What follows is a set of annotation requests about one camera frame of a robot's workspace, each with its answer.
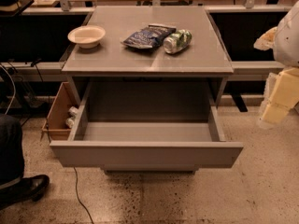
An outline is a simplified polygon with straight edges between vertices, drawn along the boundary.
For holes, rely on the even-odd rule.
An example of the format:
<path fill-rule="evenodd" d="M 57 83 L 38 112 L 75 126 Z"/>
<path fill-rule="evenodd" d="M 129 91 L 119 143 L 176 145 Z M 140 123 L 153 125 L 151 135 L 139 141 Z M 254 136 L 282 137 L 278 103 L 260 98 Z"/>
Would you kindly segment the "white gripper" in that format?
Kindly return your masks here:
<path fill-rule="evenodd" d="M 257 124 L 260 128 L 271 129 L 299 103 L 299 68 L 285 68 L 278 74 L 270 73 L 263 97 Z"/>

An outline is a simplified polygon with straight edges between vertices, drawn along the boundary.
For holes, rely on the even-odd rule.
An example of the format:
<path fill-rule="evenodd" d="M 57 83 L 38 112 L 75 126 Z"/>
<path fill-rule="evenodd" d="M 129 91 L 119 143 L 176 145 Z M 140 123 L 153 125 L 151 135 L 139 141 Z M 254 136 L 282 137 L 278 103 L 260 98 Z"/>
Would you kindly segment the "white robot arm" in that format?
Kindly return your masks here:
<path fill-rule="evenodd" d="M 261 35 L 253 47 L 272 49 L 274 59 L 284 65 L 277 75 L 269 74 L 260 106 L 258 125 L 271 129 L 299 103 L 299 1 L 278 26 Z"/>

